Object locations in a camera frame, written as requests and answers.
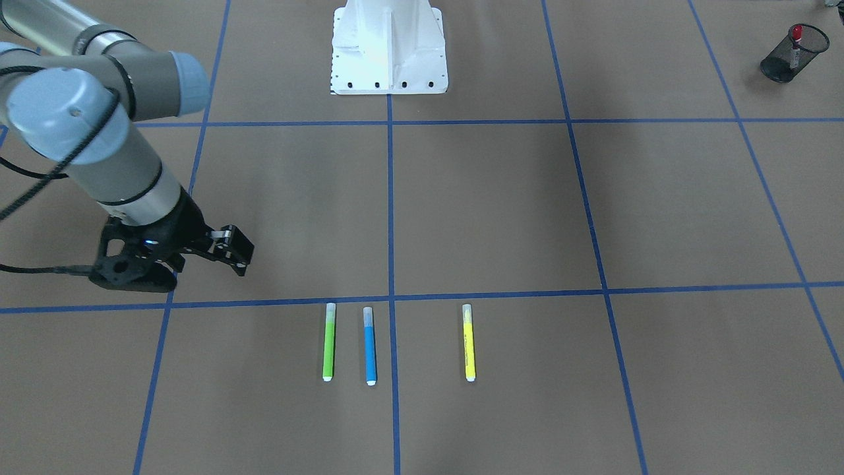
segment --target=black mesh cup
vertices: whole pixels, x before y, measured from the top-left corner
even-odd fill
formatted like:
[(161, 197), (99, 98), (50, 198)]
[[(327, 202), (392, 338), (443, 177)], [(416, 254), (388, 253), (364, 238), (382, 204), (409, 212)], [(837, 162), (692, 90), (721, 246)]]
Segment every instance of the black mesh cup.
[(830, 38), (823, 31), (799, 23), (788, 29), (788, 35), (762, 60), (762, 73), (778, 83), (787, 83), (829, 47)]

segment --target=yellow marker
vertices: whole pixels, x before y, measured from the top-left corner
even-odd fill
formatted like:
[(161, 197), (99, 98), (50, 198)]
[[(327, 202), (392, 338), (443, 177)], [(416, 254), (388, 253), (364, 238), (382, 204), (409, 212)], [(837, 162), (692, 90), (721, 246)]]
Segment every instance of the yellow marker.
[(473, 382), (474, 369), (474, 332), (472, 331), (472, 305), (463, 305), (463, 357), (466, 361), (466, 381)]

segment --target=brown floor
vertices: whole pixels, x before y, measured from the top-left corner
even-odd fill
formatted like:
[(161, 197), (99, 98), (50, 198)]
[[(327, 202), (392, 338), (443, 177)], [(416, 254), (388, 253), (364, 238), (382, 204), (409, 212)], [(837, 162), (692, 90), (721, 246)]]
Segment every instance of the brown floor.
[[(207, 115), (141, 130), (256, 253), (172, 298), (0, 275), (1, 473), (844, 471), (835, 9), (437, 1), (450, 90), (386, 98), (328, 94), (342, 1), (75, 2), (207, 68)], [(798, 22), (832, 46), (772, 83)], [(0, 203), (30, 184), (0, 170)], [(104, 219), (54, 183), (0, 262), (90, 264)]]

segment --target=green marker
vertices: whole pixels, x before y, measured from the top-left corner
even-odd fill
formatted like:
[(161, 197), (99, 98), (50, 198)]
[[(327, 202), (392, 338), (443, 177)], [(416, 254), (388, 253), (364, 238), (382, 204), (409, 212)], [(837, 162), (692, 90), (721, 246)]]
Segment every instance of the green marker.
[(330, 303), (325, 309), (325, 349), (322, 352), (322, 380), (330, 381), (334, 377), (334, 312), (336, 303)]

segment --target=red pen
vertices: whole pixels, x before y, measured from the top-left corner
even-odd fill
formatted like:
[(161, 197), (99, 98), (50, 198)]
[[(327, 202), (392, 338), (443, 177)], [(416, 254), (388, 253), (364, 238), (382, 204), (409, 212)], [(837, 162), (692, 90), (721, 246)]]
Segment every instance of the red pen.
[(797, 69), (797, 66), (800, 65), (800, 39), (803, 37), (803, 26), (802, 25), (794, 25), (792, 29), (792, 38), (794, 39), (794, 43), (792, 44), (792, 63), (791, 69)]

